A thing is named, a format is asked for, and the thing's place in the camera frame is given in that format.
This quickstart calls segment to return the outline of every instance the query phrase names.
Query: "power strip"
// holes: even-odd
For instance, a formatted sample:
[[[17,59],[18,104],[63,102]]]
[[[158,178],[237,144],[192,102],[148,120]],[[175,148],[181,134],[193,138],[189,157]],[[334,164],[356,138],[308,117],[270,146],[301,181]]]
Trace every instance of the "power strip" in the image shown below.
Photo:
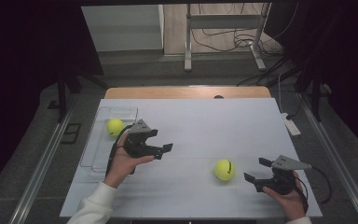
[[[295,123],[292,120],[287,119],[286,117],[287,117],[287,113],[282,113],[282,119],[283,119],[284,125],[286,125],[287,131],[290,133],[290,135],[291,136],[301,135],[301,132],[297,128]]]

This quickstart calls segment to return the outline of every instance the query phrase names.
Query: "clear plastic tray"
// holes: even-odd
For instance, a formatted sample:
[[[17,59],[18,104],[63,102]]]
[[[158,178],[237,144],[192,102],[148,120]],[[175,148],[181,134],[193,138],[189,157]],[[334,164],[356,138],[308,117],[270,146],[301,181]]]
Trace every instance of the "clear plastic tray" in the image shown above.
[[[104,175],[112,145],[117,137],[106,131],[106,122],[110,119],[121,119],[131,125],[136,121],[138,108],[135,106],[100,107],[89,133],[80,166],[89,167],[90,175]]]

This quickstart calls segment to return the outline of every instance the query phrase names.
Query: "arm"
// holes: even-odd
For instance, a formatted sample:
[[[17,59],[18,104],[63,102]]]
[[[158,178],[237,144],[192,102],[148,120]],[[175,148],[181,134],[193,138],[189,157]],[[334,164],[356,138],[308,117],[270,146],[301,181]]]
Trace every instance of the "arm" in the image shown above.
[[[124,133],[118,142],[117,151],[113,158],[112,167],[103,182],[99,183],[97,189],[81,201],[77,212],[69,220],[69,224],[106,223],[112,215],[112,203],[115,199],[118,186],[127,175],[139,164],[150,162],[153,156],[132,158],[122,147],[127,138]]]
[[[296,185],[299,189],[302,190],[301,184],[296,180]],[[277,201],[285,213],[286,217],[289,219],[289,222],[286,224],[310,224],[310,218],[305,216],[303,203],[301,201],[301,197],[297,192],[292,190],[287,195],[281,195],[274,191],[273,189],[269,189],[267,187],[263,188],[264,192],[275,201]]]

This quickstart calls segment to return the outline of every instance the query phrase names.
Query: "yellow tennis ball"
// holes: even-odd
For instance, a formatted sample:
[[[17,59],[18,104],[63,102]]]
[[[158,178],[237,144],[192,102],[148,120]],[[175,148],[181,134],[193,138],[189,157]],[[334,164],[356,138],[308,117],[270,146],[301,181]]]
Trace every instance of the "yellow tennis ball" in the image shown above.
[[[124,123],[121,119],[110,119],[106,122],[106,131],[111,135],[119,135],[124,129]]]
[[[221,160],[214,166],[214,174],[221,180],[230,180],[235,175],[235,166],[232,161]]]

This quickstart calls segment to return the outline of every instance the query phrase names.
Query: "human hand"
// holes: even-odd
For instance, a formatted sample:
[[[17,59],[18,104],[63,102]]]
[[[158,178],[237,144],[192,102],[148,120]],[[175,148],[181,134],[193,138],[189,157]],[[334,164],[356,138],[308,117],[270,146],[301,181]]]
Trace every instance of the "human hand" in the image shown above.
[[[123,133],[117,143],[115,157],[112,160],[112,167],[103,181],[106,185],[117,188],[121,182],[129,175],[139,164],[150,162],[154,156],[144,156],[141,158],[132,158],[124,149],[124,143],[128,134]]]
[[[295,177],[298,178],[298,174],[293,172]],[[300,181],[296,179],[297,187],[302,191]],[[289,194],[281,195],[275,190],[264,187],[264,192],[275,201],[277,201],[285,213],[289,221],[301,218],[305,216],[303,202],[300,195],[295,190],[292,190]]]

